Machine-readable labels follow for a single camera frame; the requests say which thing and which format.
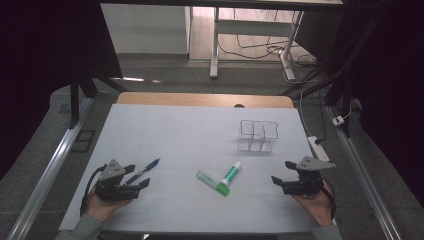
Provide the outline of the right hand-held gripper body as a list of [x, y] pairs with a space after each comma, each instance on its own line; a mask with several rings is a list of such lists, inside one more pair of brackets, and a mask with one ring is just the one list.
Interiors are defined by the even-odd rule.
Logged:
[[320, 170], [336, 167], [334, 163], [309, 156], [305, 156], [296, 164], [298, 181], [286, 181], [281, 186], [286, 195], [311, 196], [318, 193], [323, 187]]

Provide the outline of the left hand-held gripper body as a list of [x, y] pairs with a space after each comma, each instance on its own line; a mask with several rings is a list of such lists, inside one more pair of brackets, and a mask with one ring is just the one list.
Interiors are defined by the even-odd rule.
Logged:
[[118, 202], [139, 197], [139, 186], [123, 186], [121, 181], [126, 175], [116, 160], [111, 160], [95, 184], [96, 194], [103, 201]]

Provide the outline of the blue pen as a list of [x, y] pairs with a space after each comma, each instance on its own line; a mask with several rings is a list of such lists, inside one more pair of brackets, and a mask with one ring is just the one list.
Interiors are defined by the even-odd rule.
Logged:
[[133, 183], [135, 180], [137, 180], [138, 178], [140, 178], [144, 173], [150, 171], [152, 168], [154, 168], [155, 166], [157, 166], [157, 164], [159, 163], [159, 161], [160, 161], [160, 158], [157, 158], [157, 159], [153, 160], [151, 163], [149, 163], [147, 166], [145, 166], [143, 170], [139, 171], [137, 174], [135, 174], [129, 180], [127, 180], [124, 183], [123, 186], [128, 186], [131, 183]]

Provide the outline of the clear pen holder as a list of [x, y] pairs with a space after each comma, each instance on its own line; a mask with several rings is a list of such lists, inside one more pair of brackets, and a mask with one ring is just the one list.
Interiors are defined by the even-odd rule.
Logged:
[[271, 152], [279, 139], [278, 123], [272, 121], [241, 120], [237, 139], [239, 151]]

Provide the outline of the green glue stick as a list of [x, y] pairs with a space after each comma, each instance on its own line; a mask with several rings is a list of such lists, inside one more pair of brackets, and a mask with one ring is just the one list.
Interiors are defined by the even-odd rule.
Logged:
[[241, 166], [242, 166], [242, 163], [240, 161], [236, 161], [232, 165], [232, 167], [227, 171], [224, 178], [221, 180], [221, 183], [224, 184], [225, 186], [228, 186], [233, 181], [233, 179], [238, 174], [238, 172], [240, 171]]

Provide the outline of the green highlighter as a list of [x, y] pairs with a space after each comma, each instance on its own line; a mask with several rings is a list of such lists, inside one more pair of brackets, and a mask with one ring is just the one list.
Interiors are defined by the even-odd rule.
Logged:
[[196, 177], [207, 184], [209, 187], [213, 188], [215, 191], [226, 197], [230, 189], [221, 182], [218, 182], [215, 178], [210, 176], [207, 172], [199, 170], [196, 174]]

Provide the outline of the person's right hand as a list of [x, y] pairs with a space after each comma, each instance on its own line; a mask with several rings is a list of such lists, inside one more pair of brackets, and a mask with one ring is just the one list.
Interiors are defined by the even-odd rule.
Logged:
[[303, 207], [305, 212], [313, 219], [317, 227], [333, 224], [330, 198], [320, 191], [315, 195], [293, 195], [293, 198]]

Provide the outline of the person's left hand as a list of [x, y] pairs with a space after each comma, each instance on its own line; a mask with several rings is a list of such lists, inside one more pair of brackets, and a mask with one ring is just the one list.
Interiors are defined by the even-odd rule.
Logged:
[[85, 204], [85, 213], [91, 217], [106, 223], [118, 209], [131, 203], [131, 200], [108, 202], [101, 200], [96, 194], [96, 188], [93, 187], [87, 196]]

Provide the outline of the white power strip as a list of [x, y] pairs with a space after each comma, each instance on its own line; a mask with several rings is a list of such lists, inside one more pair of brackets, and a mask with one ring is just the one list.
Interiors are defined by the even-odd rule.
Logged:
[[327, 161], [327, 162], [330, 161], [327, 153], [325, 152], [324, 148], [321, 145], [321, 140], [320, 139], [318, 139], [315, 136], [310, 136], [310, 137], [308, 137], [308, 142], [309, 142], [309, 145], [310, 145], [311, 149], [315, 153], [315, 156], [318, 159], [320, 159], [322, 161]]

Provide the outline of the dark floor plate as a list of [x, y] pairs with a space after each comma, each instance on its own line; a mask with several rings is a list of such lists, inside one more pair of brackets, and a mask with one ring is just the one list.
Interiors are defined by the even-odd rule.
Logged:
[[95, 133], [95, 130], [81, 130], [72, 145], [71, 151], [87, 153], [92, 145]]

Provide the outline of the black metal stand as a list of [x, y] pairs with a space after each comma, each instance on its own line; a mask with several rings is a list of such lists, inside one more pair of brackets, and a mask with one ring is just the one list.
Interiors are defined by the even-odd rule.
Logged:
[[79, 103], [79, 90], [82, 90], [84, 95], [88, 98], [94, 98], [98, 89], [95, 86], [94, 80], [98, 79], [104, 84], [108, 85], [112, 89], [118, 91], [119, 93], [126, 92], [127, 89], [118, 83], [114, 82], [111, 77], [106, 76], [105, 74], [97, 71], [92, 67], [79, 67], [74, 77], [71, 80], [71, 122], [70, 128], [73, 129], [76, 127], [78, 121], [80, 120], [82, 113], [80, 112], [80, 103]]
[[336, 34], [335, 50], [331, 56], [318, 64], [312, 72], [317, 75], [323, 69], [331, 74], [317, 85], [306, 89], [300, 96], [308, 96], [327, 86], [331, 86], [324, 101], [328, 106], [343, 97], [343, 113], [348, 114], [350, 106], [349, 75], [359, 54], [381, 19], [381, 15], [391, 0], [342, 0], [343, 6], [312, 7], [305, 9], [307, 14], [338, 16], [339, 31]]

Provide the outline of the aluminium rail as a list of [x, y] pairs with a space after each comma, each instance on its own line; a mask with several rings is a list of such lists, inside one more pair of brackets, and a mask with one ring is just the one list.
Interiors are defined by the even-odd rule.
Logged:
[[[336, 117], [336, 108], [325, 107], [325, 115], [331, 122]], [[330, 128], [335, 131], [385, 238], [403, 240], [401, 231], [374, 181], [373, 173], [368, 169], [367, 151], [374, 144], [365, 136], [358, 124], [353, 124], [353, 128], [349, 129], [350, 134], [347, 134], [342, 126], [335, 126], [332, 122]]]
[[78, 110], [79, 119], [74, 127], [66, 130], [6, 240], [25, 240], [70, 152], [72, 144], [87, 119], [93, 101], [93, 98], [85, 97], [83, 99]]

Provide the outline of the white desk frame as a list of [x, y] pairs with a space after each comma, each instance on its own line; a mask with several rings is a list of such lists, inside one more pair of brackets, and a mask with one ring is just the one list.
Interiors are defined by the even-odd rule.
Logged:
[[218, 37], [220, 34], [286, 37], [287, 42], [278, 56], [283, 65], [285, 76], [294, 81], [295, 74], [289, 62], [289, 54], [300, 25], [302, 11], [294, 11], [293, 19], [287, 22], [250, 21], [236, 19], [220, 19], [220, 8], [214, 8], [213, 45], [211, 52], [210, 78], [218, 77]]

